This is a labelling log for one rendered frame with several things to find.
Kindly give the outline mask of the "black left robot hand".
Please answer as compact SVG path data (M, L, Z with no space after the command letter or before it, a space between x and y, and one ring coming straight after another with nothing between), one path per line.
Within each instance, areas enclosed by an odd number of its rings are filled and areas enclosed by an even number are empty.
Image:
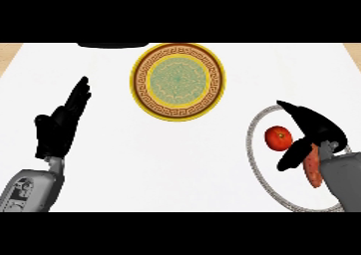
M79 117L90 97L88 78L82 77L70 92L66 103L57 106L48 116L38 115L35 117L36 158L45 159L51 156L63 158L66 156L72 146Z

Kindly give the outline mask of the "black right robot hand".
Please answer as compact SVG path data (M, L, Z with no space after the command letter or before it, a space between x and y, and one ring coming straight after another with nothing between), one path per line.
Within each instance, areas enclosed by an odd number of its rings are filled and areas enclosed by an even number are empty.
M311 109L283 101L277 101L276 104L291 115L304 134L304 137L292 143L277 162L276 169L283 171L298 166L314 144L320 145L325 141L335 142L336 146L332 152L339 152L347 146L347 137L336 124Z

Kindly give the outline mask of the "white round grey-rimmed placemat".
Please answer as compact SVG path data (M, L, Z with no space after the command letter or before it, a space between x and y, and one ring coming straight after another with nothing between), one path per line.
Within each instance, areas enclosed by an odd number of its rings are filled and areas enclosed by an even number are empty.
M288 128L294 139L302 137L289 115L279 105L264 108L254 116L245 136L248 164L257 183L271 201L292 212L342 212L344 209L328 191L326 185L313 188L301 166L283 172L276 164L283 152L273 151L264 143L264 131L273 126Z

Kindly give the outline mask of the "red tomato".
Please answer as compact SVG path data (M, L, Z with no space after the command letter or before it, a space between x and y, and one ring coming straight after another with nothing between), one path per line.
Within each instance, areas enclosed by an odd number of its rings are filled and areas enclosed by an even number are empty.
M288 150L292 145L292 137L288 129L280 126L270 127L264 132L264 142L271 150Z

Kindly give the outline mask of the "black rounded object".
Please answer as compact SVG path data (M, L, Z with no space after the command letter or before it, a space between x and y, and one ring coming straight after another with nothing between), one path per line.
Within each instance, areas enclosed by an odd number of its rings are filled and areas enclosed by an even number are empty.
M92 49L129 49L144 47L149 43L76 43L82 48Z

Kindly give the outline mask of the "orange sweet potato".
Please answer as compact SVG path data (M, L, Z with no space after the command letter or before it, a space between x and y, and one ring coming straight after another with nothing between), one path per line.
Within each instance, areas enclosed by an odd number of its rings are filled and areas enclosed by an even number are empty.
M305 158L302 159L302 169L307 181L313 188L317 188L322 184L322 175L319 171L319 153L317 153L317 146L311 146L311 151L307 154Z

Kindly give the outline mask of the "yellow brown patterned plate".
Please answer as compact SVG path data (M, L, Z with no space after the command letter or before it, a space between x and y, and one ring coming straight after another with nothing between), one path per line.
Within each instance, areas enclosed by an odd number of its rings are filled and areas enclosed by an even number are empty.
M138 57L131 94L143 111L169 122L200 117L224 91L224 70L211 50L194 43L162 43Z

